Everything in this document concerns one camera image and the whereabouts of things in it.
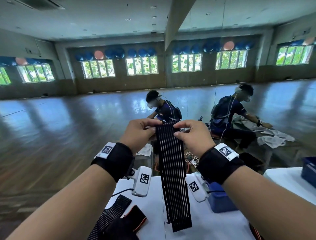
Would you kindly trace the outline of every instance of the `pink balloon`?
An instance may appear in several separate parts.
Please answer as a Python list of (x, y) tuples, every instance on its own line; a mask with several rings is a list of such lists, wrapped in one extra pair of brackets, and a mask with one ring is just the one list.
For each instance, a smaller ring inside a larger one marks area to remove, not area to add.
[(101, 51), (98, 50), (98, 51), (95, 51), (94, 57), (95, 57), (95, 59), (100, 60), (100, 59), (103, 59), (103, 58), (104, 58), (104, 54), (103, 54), (103, 52), (101, 52)]
[(314, 37), (308, 37), (307, 39), (304, 40), (303, 45), (311, 45), (315, 41)]
[(235, 46), (234, 42), (232, 41), (226, 42), (224, 44), (224, 50), (225, 51), (233, 50), (234, 46)]
[(19, 65), (27, 65), (28, 64), (25, 58), (15, 58), (15, 61)]

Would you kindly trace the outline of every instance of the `black cable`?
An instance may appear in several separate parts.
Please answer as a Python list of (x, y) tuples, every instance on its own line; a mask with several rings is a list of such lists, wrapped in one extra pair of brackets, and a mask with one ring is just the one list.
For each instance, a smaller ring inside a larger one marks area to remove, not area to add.
[(216, 191), (207, 191), (207, 193), (224, 193), (225, 191), (220, 191), (220, 190), (216, 190)]
[(118, 195), (118, 194), (120, 194), (120, 193), (122, 193), (122, 192), (124, 192), (124, 191), (128, 191), (128, 190), (133, 191), (134, 189), (133, 189), (133, 188), (125, 189), (125, 190), (123, 190), (123, 191), (120, 191), (119, 193), (113, 194), (112, 197), (114, 197), (115, 195)]

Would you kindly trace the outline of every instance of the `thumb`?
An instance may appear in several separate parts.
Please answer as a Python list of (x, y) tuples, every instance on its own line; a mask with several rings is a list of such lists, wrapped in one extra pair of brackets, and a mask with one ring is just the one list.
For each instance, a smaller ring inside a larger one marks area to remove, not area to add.
[(148, 128), (148, 129), (145, 130), (145, 132), (146, 132), (148, 138), (150, 138), (152, 135), (155, 134), (156, 128)]
[(180, 139), (180, 140), (182, 140), (182, 141), (184, 141), (185, 142), (185, 140), (186, 140), (186, 136), (187, 135), (187, 133), (184, 133), (184, 132), (175, 132), (174, 133), (174, 136), (177, 138), (177, 139)]

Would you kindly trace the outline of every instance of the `black striped fabric strap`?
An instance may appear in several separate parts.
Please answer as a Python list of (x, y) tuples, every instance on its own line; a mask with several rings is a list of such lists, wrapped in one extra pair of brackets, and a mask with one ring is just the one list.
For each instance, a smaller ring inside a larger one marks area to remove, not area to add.
[(91, 231), (88, 240), (97, 240), (98, 236), (106, 229), (108, 225), (116, 218), (121, 217), (127, 207), (130, 205), (132, 200), (129, 198), (119, 195), (112, 207), (104, 209)]
[(159, 168), (168, 223), (173, 232), (192, 227), (183, 142), (174, 137), (174, 123), (156, 126)]

